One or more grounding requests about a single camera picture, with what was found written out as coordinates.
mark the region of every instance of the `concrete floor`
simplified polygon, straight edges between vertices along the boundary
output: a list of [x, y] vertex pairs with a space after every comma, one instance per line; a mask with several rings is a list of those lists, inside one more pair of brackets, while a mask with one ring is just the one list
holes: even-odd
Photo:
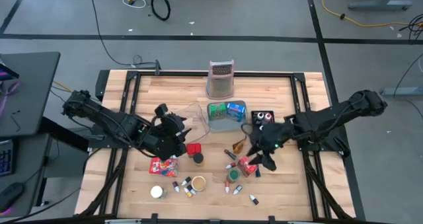
[[[15, 1], [0, 0], [0, 19]], [[316, 36], [307, 0], [169, 1], [171, 18], [162, 22], [149, 17], [148, 8], [130, 9], [121, 0], [95, 0], [100, 30], [105, 35]], [[362, 23], [408, 22], [423, 8], [422, 0], [411, 0], [414, 5], [407, 11], [349, 11], [349, 1], [354, 0], [326, 0], [326, 4]], [[314, 2], [324, 38], [406, 38], [405, 31], [397, 32], [400, 26], [361, 28], [328, 14], [321, 0]], [[91, 0], [23, 0], [5, 34], [95, 35]], [[105, 44], [118, 61], [131, 63], [139, 54], [144, 61], [158, 59], [163, 69], [205, 69], [209, 60], [234, 59], [238, 70], [324, 71], [317, 43], [107, 40]], [[340, 100], [360, 89], [394, 87], [423, 52], [421, 45], [326, 44], [326, 49]], [[55, 80], [72, 89], [93, 93], [100, 69], [122, 68], [107, 57], [98, 40], [0, 39], [0, 53], [46, 51], [61, 53]], [[416, 66], [403, 85], [422, 86], [422, 76]], [[411, 99], [423, 107], [420, 97]], [[365, 216], [368, 221], [419, 223], [423, 219], [423, 121], [410, 104], [391, 98], [387, 102], [384, 115], [358, 118], [346, 126]], [[45, 116], [75, 128], [60, 114], [61, 105], [51, 96]], [[58, 201], [80, 184], [80, 176], [49, 180], [44, 197]], [[76, 200], [75, 194], [34, 219], [70, 216]]]

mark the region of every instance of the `cheese grater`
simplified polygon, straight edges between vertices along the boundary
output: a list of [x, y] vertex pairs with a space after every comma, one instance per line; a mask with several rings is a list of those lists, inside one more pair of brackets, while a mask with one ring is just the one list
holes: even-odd
[[233, 96], [233, 60], [210, 62], [206, 94], [210, 99], [224, 99]]

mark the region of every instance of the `white lid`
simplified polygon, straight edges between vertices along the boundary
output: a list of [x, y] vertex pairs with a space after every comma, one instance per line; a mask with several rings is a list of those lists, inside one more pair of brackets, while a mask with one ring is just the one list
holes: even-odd
[[163, 194], [163, 189], [160, 186], [154, 186], [152, 187], [150, 193], [153, 198], [160, 198]]

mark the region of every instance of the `yellow cable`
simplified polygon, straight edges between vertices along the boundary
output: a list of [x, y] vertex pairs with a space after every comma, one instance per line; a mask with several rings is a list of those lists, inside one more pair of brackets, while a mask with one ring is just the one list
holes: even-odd
[[[332, 12], [331, 10], [326, 8], [325, 0], [322, 0], [322, 6], [326, 11], [328, 11], [328, 13], [333, 14], [333, 15], [338, 16], [338, 17], [341, 17], [341, 14]], [[354, 19], [351, 19], [349, 17], [344, 17], [344, 19], [349, 20], [350, 22], [352, 22], [352, 23], [354, 23], [358, 26], [362, 26], [362, 27], [378, 27], [378, 26], [389, 26], [389, 25], [409, 25], [408, 22], [388, 22], [388, 23], [383, 23], [383, 24], [361, 24], [361, 23], [359, 23], [359, 22], [357, 22]]]
[[65, 90], [69, 91], [69, 92], [73, 92], [73, 90], [71, 90], [70, 88], [66, 87], [64, 84], [57, 82], [57, 81], [53, 81], [53, 83], [59, 85], [60, 87], [64, 88]]

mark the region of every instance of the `wooden tabletop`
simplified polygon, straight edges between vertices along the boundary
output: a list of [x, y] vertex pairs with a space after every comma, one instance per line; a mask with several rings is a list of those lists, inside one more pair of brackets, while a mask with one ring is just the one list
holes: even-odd
[[[125, 77], [125, 70], [110, 71], [103, 106], [119, 110]], [[320, 110], [329, 106], [322, 74], [305, 73], [305, 77], [311, 109]], [[201, 107], [202, 113], [206, 116], [204, 111], [207, 104], [216, 100], [206, 97], [205, 85], [206, 77], [142, 76], [136, 112], [144, 118], [151, 119], [157, 105], [166, 103], [173, 112], [191, 105], [185, 110], [186, 115], [198, 114]], [[132, 97], [133, 91], [134, 86], [131, 85], [129, 98]], [[299, 97], [302, 97], [301, 89], [298, 91]], [[236, 77], [234, 97], [228, 100], [243, 100], [250, 111], [273, 110], [277, 122], [283, 122], [284, 116], [295, 113], [291, 85], [289, 79], [285, 78]], [[127, 104], [126, 112], [129, 111], [129, 107], [130, 102]], [[197, 129], [187, 137], [188, 142], [204, 133], [204, 128], [199, 126], [201, 119], [196, 119], [194, 115], [192, 117], [187, 120], [187, 126]], [[180, 157], [179, 173], [176, 178], [149, 174], [150, 158], [131, 149], [126, 163], [118, 217], [150, 218], [152, 213], [158, 213], [159, 218], [166, 219], [267, 220], [269, 215], [273, 215], [280, 221], [312, 220], [303, 158], [294, 141], [287, 142], [283, 149], [277, 150], [273, 155], [278, 167], [274, 172], [261, 167], [260, 178], [254, 174], [248, 178], [242, 176], [236, 184], [231, 185], [230, 193], [225, 193], [224, 180], [227, 176], [225, 167], [232, 160], [223, 150], [231, 150], [232, 144], [242, 138], [241, 131], [210, 132], [199, 140], [204, 154], [204, 166], [197, 167], [192, 159], [183, 155]], [[242, 154], [245, 154], [249, 147], [250, 144], [244, 148]], [[102, 188], [109, 156], [110, 150], [103, 149], [88, 161], [75, 213], [83, 211]], [[346, 213], [355, 216], [344, 164], [339, 154], [322, 152], [321, 160], [328, 190]], [[204, 191], [198, 192], [191, 198], [188, 198], [183, 191], [179, 193], [174, 191], [173, 181], [180, 184], [187, 176], [197, 175], [206, 179]], [[234, 196], [232, 192], [238, 184], [242, 185], [243, 189]], [[168, 190], [165, 199], [151, 197], [150, 189], [154, 185], [160, 185]], [[321, 196], [316, 187], [315, 191], [319, 215], [323, 217]], [[110, 193], [109, 200], [112, 200], [114, 188]], [[249, 200], [249, 194], [253, 194], [260, 203], [254, 205]], [[108, 212], [111, 210], [111, 205], [112, 201], [109, 201]]]

